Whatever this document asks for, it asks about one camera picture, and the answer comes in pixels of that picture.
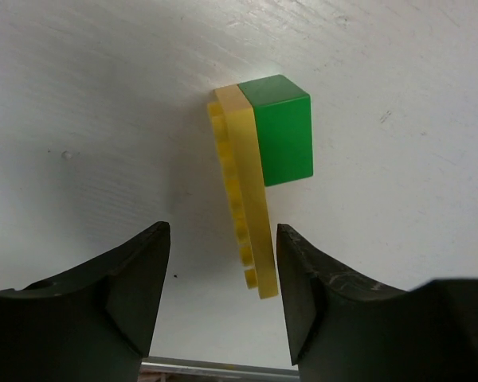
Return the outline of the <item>long yellow lego plate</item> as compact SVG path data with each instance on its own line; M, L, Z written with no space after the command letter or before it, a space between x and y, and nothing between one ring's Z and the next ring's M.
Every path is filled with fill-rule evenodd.
M261 299L278 295L276 264L253 107L238 85L207 106L245 281Z

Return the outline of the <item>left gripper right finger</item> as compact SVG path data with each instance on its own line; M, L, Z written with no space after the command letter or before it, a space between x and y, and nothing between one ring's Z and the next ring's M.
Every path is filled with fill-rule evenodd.
M371 279L281 224L276 257L303 381L478 381L478 279L410 291Z

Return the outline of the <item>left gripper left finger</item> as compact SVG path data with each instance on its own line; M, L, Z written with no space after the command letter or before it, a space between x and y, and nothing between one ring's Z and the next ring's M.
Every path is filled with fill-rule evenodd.
M158 222L22 290L0 290L0 381L135 381L170 255Z

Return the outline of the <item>green lego brick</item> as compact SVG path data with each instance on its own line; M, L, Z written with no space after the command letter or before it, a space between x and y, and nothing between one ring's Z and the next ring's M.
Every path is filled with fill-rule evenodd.
M253 107L264 184L314 173L310 95L283 75L238 84Z

